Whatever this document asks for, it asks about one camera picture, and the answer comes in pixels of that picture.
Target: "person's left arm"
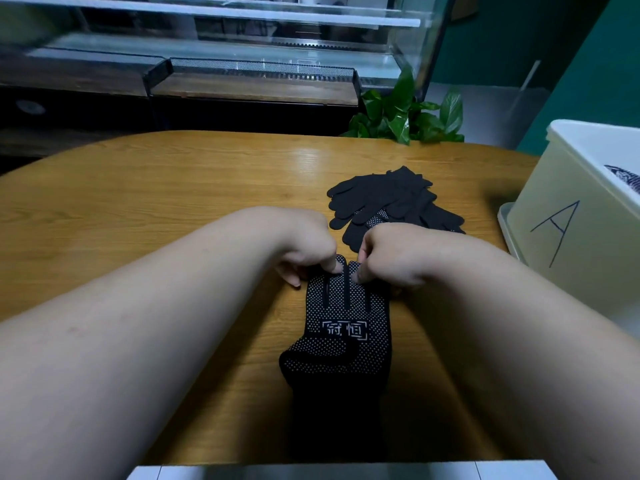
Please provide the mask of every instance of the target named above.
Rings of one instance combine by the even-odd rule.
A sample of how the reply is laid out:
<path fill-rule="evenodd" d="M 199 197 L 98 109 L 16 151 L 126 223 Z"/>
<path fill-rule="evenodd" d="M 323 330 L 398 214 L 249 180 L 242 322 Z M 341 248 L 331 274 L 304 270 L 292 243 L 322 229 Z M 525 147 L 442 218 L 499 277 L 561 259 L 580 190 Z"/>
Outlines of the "person's left arm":
<path fill-rule="evenodd" d="M 0 323 L 2 477 L 126 477 L 262 275 L 335 252 L 321 214 L 245 209 Z"/>

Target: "person's right hand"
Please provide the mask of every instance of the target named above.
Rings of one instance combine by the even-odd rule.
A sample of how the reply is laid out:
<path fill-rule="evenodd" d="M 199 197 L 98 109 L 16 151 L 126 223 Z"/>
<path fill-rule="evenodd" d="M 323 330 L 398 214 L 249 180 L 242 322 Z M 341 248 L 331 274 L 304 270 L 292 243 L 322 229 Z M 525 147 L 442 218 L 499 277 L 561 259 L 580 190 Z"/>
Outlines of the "person's right hand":
<path fill-rule="evenodd" d="M 422 286 L 447 268 L 452 259 L 472 255 L 488 244 L 474 237 L 413 224 L 384 223 L 368 231 L 358 253 L 356 283 L 379 278 L 400 288 Z"/>

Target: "green plant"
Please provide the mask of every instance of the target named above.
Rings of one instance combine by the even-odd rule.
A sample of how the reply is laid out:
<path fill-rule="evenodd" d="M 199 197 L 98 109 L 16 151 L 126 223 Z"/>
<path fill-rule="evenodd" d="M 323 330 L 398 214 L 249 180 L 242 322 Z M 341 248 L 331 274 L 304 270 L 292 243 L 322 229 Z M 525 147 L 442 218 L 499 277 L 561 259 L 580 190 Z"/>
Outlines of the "green plant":
<path fill-rule="evenodd" d="M 357 113 L 349 122 L 349 130 L 341 136 L 394 139 L 402 144 L 409 144 L 412 139 L 424 143 L 464 142 L 465 137 L 458 133 L 462 126 L 460 93 L 449 90 L 442 104 L 417 102 L 413 87 L 411 69 L 405 68 L 390 95 L 382 97 L 375 89 L 364 93 L 367 113 Z M 439 116 L 425 112 L 438 110 Z"/>

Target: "hand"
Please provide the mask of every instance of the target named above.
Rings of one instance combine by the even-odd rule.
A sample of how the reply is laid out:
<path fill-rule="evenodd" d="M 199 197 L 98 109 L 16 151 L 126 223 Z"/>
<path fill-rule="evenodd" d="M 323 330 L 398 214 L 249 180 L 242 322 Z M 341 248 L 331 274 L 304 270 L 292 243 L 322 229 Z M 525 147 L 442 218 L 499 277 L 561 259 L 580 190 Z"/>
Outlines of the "hand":
<path fill-rule="evenodd" d="M 364 236 L 358 253 L 360 268 L 353 280 L 366 283 L 379 278 L 400 288 L 420 287 L 446 269 L 445 262 L 464 259 L 462 255 L 482 245 L 464 234 L 413 224 L 379 224 Z"/>
<path fill-rule="evenodd" d="M 305 277 L 305 267 L 319 264 L 329 273 L 341 273 L 335 259 L 337 245 L 329 234 L 324 215 L 313 210 L 273 208 L 286 231 L 285 250 L 276 265 L 284 281 L 296 288 Z"/>

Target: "light strip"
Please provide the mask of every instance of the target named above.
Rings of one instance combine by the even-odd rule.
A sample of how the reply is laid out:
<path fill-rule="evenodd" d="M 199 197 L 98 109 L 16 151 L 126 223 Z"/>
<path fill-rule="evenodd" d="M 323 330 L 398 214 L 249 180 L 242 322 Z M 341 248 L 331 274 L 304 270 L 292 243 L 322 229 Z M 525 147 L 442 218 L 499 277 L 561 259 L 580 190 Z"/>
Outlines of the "light strip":
<path fill-rule="evenodd" d="M 82 8 L 107 8 L 153 13 L 176 13 L 180 15 L 210 15 L 223 18 L 246 18 L 251 20 L 274 20 L 282 22 L 330 23 L 333 25 L 382 25 L 384 27 L 420 27 L 419 18 L 387 18 L 384 16 L 331 15 L 329 13 L 295 13 L 291 11 L 268 11 L 246 8 L 214 6 L 190 6 L 167 3 L 133 2 L 126 0 L 0 0 L 3 2 L 36 5 L 73 6 Z"/>

